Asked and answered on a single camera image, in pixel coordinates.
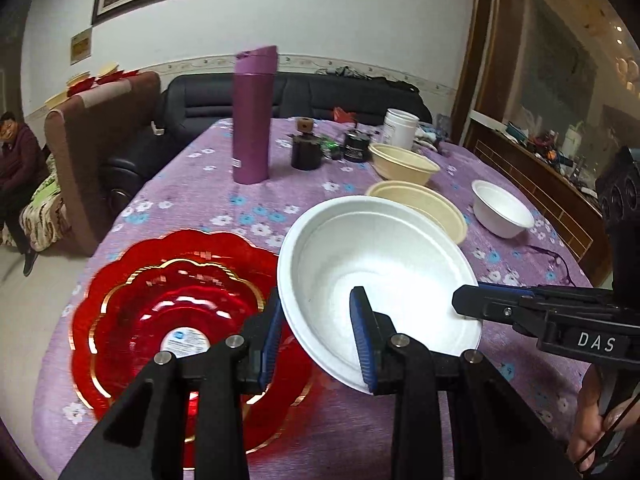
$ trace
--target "black leather sofa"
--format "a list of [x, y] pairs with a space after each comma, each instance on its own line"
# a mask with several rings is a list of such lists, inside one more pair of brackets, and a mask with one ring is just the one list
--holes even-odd
[[[162, 93], [154, 113], [157, 128], [144, 128], [120, 146], [100, 168], [100, 183], [114, 214], [123, 210], [146, 182], [217, 120], [232, 116], [233, 74], [178, 76]], [[431, 123], [417, 89], [383, 78], [279, 72], [273, 89], [273, 117], [331, 119], [335, 107], [356, 112], [359, 123], [378, 126], [388, 108], [400, 108]]]

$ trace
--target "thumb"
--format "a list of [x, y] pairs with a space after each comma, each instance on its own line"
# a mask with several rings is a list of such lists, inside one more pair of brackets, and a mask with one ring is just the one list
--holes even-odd
[[[613, 410], [609, 412], [609, 415], [604, 419], [603, 427], [607, 431], [613, 424], [620, 418], [622, 412], [626, 410], [626, 407], [631, 404], [633, 399], [626, 400], [617, 405]], [[640, 401], [636, 402], [636, 405], [625, 415], [625, 418], [616, 426], [616, 431], [628, 430], [633, 425], [638, 423], [640, 418]]]

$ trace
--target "brown couch back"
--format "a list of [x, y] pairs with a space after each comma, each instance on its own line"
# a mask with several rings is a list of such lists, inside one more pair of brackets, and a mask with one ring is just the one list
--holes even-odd
[[67, 218], [87, 255], [113, 222], [98, 169], [121, 142], [150, 124], [159, 95], [158, 74], [145, 72], [77, 94], [47, 115], [45, 135]]

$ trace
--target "floor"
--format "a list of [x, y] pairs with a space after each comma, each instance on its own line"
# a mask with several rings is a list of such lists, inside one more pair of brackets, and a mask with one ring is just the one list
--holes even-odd
[[40, 362], [85, 264], [86, 258], [53, 247], [40, 254], [25, 278], [20, 254], [0, 247], [0, 416], [44, 480], [57, 477], [33, 440], [33, 397]]

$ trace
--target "black shoe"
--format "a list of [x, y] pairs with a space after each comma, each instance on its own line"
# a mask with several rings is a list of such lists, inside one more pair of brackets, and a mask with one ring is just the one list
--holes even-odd
[[33, 270], [33, 264], [36, 262], [37, 257], [38, 253], [33, 249], [29, 249], [24, 255], [24, 270], [22, 273], [24, 274], [25, 278], [29, 274], [31, 274], [31, 271]]

